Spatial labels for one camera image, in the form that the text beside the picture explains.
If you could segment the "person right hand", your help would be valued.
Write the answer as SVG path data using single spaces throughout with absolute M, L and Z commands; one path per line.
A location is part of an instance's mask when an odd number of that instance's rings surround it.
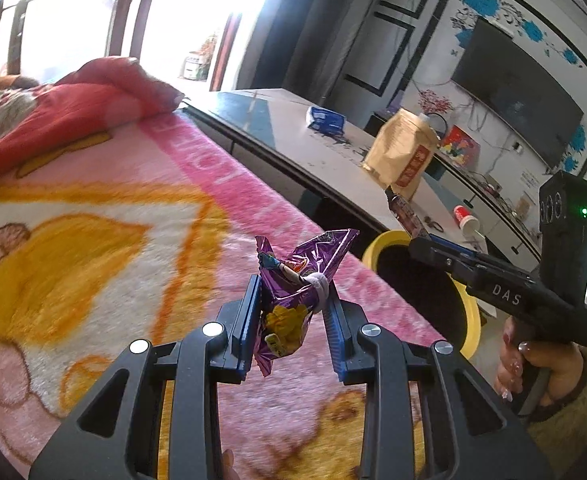
M 584 359 L 575 344 L 548 341 L 522 341 L 516 344 L 515 333 L 514 319 L 507 318 L 493 385 L 503 400 L 511 401 L 515 393 L 522 393 L 525 363 L 537 368 L 548 368 L 551 372 L 547 388 L 540 398 L 540 406 L 553 405 L 577 388 L 583 373 Z

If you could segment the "person left hand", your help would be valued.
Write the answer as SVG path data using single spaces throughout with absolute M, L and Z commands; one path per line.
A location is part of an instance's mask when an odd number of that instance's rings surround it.
M 223 465 L 223 479 L 224 480 L 239 480 L 239 474 L 234 469 L 234 453 L 228 448 L 222 454 L 222 465 Z

